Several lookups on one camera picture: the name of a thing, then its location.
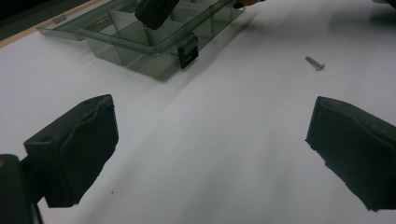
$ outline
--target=white surface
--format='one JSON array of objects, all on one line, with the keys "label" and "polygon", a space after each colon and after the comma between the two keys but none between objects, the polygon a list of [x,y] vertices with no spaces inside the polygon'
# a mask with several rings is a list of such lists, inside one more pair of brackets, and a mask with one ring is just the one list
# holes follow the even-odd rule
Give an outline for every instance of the white surface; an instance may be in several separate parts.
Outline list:
[{"label": "white surface", "polygon": [[396,124],[395,16],[368,0],[269,0],[164,84],[34,33],[0,49],[0,153],[22,159],[23,141],[110,93],[116,152],[79,205],[40,202],[46,223],[394,223],[304,140],[320,95]]}]

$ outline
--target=plastic organizer box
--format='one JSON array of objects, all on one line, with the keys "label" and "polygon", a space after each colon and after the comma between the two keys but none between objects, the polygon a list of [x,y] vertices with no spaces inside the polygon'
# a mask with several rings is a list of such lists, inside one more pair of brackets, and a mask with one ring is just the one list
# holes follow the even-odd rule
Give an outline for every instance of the plastic organizer box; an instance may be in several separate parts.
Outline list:
[{"label": "plastic organizer box", "polygon": [[235,0],[180,0],[158,30],[134,16],[136,0],[92,1],[37,27],[42,35],[86,39],[96,57],[138,73],[168,80],[198,56],[198,50],[237,18]]}]

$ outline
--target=metal screw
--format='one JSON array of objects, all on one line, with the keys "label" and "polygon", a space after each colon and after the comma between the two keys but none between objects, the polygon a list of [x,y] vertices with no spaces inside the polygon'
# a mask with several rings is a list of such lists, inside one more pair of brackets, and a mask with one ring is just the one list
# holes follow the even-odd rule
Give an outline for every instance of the metal screw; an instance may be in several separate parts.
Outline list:
[{"label": "metal screw", "polygon": [[309,61],[310,63],[312,63],[312,65],[314,65],[318,71],[321,71],[324,69],[324,64],[318,63],[317,61],[315,61],[313,58],[306,56],[305,57],[307,61]]}]

